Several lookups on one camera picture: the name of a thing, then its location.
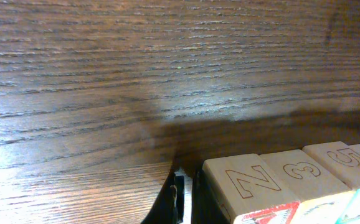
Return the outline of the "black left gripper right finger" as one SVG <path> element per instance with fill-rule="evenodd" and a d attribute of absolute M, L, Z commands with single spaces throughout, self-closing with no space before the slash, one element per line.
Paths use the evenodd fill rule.
<path fill-rule="evenodd" d="M 192 181 L 192 224 L 229 224 L 214 198 L 207 177 L 199 169 Z"/>

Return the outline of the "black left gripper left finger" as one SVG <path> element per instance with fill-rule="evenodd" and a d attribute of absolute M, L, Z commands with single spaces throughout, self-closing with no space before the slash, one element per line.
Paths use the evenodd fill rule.
<path fill-rule="evenodd" d="M 184 217 L 184 176 L 170 173 L 141 224 L 178 224 Z"/>

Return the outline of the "red I block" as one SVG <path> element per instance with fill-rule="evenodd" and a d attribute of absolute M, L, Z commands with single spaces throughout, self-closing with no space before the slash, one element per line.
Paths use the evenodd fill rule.
<path fill-rule="evenodd" d="M 208 159 L 202 170 L 229 223 L 290 223 L 300 205 L 257 154 Z"/>

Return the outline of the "yellow C block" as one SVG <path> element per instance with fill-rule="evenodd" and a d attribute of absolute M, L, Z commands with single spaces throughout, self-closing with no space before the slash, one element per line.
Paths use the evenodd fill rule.
<path fill-rule="evenodd" d="M 354 192 L 305 152 L 297 149 L 260 158 L 300 199 L 292 223 L 335 224 Z"/>

